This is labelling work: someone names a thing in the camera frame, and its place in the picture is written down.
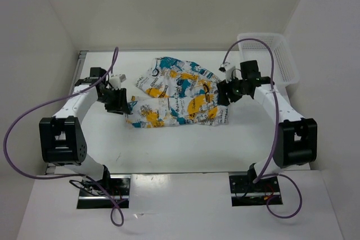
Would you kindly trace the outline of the patterned white teal yellow shorts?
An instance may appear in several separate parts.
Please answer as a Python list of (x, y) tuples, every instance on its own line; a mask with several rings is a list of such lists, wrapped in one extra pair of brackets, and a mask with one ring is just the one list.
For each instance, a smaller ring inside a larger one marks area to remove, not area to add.
[(134, 128), (228, 124), (228, 108), (218, 104), (219, 78), (192, 61), (158, 57), (135, 86), (125, 121)]

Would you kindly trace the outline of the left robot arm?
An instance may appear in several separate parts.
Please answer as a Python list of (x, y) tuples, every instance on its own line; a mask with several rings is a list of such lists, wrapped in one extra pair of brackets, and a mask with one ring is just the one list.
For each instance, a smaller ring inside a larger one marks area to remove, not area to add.
[(87, 153), (81, 123), (95, 102), (103, 103), (109, 113), (129, 114), (127, 90), (121, 87), (125, 80), (124, 74), (114, 75), (103, 68), (92, 67), (89, 77), (75, 83), (64, 106), (39, 122), (43, 160), (91, 177), (92, 188), (101, 195), (112, 189), (110, 172)]

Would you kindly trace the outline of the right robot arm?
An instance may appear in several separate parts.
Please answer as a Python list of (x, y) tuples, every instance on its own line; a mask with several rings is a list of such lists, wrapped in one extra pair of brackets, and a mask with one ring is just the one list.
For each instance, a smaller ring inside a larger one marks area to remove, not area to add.
[(294, 165), (304, 165), (317, 158), (317, 122), (298, 113), (278, 92), (272, 76), (262, 76), (256, 60), (240, 64), (241, 78), (235, 65), (225, 62), (220, 71), (226, 76), (217, 84), (218, 103), (228, 106), (249, 96), (274, 122), (274, 139), (268, 158), (250, 165), (246, 178), (252, 191), (261, 190), (266, 178)]

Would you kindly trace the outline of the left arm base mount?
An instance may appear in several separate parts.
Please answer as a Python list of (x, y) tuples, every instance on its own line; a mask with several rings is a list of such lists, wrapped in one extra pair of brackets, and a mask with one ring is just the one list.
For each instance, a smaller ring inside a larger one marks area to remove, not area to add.
[[(89, 180), (69, 180), (69, 183), (79, 189), (77, 209), (111, 209), (112, 202), (103, 191)], [(107, 192), (121, 209), (129, 208), (131, 175), (111, 175), (110, 188)]]

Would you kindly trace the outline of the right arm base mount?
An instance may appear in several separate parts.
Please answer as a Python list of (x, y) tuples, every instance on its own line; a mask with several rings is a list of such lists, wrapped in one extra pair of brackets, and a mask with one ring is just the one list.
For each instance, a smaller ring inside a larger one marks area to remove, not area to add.
[(280, 186), (276, 176), (250, 184), (246, 172), (229, 173), (232, 207), (282, 205)]

